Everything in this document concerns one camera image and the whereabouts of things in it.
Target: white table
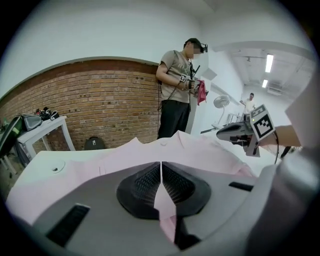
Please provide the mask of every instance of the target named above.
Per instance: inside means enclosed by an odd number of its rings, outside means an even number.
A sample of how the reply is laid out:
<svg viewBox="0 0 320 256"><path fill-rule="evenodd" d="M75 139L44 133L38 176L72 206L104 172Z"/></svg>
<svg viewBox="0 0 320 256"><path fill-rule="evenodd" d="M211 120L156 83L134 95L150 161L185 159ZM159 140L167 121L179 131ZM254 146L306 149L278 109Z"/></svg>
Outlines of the white table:
<svg viewBox="0 0 320 256"><path fill-rule="evenodd" d="M82 151L40 151L36 157L23 170L14 186L23 186L29 183L50 179L57 175L63 175L68 170L63 168L60 172L54 173L52 168L58 161L88 161L93 157L107 156L113 149L82 150Z"/></svg>
<svg viewBox="0 0 320 256"><path fill-rule="evenodd" d="M51 151L51 148L48 144L48 141L46 139L46 135L50 132L52 132L54 129L61 126L62 132L64 135L64 138L66 140L66 143L71 151L75 151L75 147L72 143L72 140L70 138L70 134L68 132L67 124L66 124L66 118L67 116L59 116L57 119L51 121L46 120L44 121L40 126L37 128L28 131L17 138L18 142L23 146L23 148L27 151L30 158L33 159L36 157L36 151L33 147L33 143L38 141L39 139L42 139L45 149L47 151Z"/></svg>

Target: black slot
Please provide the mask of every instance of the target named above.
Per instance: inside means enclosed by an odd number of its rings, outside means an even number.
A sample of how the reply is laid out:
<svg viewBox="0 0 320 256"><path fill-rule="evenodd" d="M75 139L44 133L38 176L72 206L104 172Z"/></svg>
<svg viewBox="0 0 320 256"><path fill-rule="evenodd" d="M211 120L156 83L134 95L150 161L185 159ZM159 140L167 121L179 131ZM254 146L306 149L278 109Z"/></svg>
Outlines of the black slot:
<svg viewBox="0 0 320 256"><path fill-rule="evenodd" d="M191 246L201 242L201 240L193 235L188 234L185 222L182 217L177 217L175 226L174 243L180 250L188 249Z"/></svg>
<svg viewBox="0 0 320 256"><path fill-rule="evenodd" d="M247 185L247 184L243 184L243 183L239 183L239 182L231 182L229 184L230 187L233 187L233 188L236 188L236 189L239 189L239 190L245 190L245 191L248 191L250 192L254 186L252 185Z"/></svg>
<svg viewBox="0 0 320 256"><path fill-rule="evenodd" d="M90 208L84 205L75 205L46 235L57 245L64 247L74 234Z"/></svg>
<svg viewBox="0 0 320 256"><path fill-rule="evenodd" d="M208 132L211 132L213 130L215 130L216 128L211 128L211 129L208 129L208 130L203 130L200 132L200 134L205 134L205 133L208 133Z"/></svg>

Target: floor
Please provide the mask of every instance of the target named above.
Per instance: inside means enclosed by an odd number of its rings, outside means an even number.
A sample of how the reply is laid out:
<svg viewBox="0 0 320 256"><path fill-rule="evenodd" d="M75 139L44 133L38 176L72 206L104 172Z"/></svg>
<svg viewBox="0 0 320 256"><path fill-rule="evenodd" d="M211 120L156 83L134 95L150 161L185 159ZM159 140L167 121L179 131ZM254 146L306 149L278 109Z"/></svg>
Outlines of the floor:
<svg viewBox="0 0 320 256"><path fill-rule="evenodd" d="M25 169L15 155L9 154L8 158L17 171L17 174L11 173L9 169L6 169L2 164L0 164L0 195L4 201L6 201L11 188Z"/></svg>

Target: white shirt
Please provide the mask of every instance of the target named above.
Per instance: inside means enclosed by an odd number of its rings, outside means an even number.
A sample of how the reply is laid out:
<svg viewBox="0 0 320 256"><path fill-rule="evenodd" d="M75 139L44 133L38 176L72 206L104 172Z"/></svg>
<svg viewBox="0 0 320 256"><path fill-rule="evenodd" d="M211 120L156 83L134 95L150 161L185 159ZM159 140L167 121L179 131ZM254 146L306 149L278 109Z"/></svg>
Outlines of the white shirt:
<svg viewBox="0 0 320 256"><path fill-rule="evenodd" d="M252 110L254 110L254 107L256 107L255 101L254 100L250 100L249 98L244 100L243 103L245 104L245 107L244 107L244 110L243 110L244 114L249 114Z"/></svg>

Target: pink cloth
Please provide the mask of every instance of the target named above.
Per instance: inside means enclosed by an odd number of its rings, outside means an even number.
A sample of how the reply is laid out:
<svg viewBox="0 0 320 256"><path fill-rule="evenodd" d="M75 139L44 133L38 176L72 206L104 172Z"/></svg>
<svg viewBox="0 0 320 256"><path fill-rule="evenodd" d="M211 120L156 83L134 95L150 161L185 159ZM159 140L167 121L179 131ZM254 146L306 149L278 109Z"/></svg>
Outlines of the pink cloth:
<svg viewBox="0 0 320 256"><path fill-rule="evenodd" d="M161 138L147 144L134 138L108 155L99 155L90 161L64 160L66 165L56 176L15 185L6 201L10 212L32 225L49 206L84 182L150 162L175 162L209 172L253 176L246 163L214 139L194 137L181 131L171 138ZM173 242L176 207L162 184L157 191L154 207L160 212L162 230Z"/></svg>
<svg viewBox="0 0 320 256"><path fill-rule="evenodd" d="M200 81L199 89L198 89L198 106L200 102L207 102L207 96L206 96L206 86L205 86L205 81L203 80L198 80Z"/></svg>

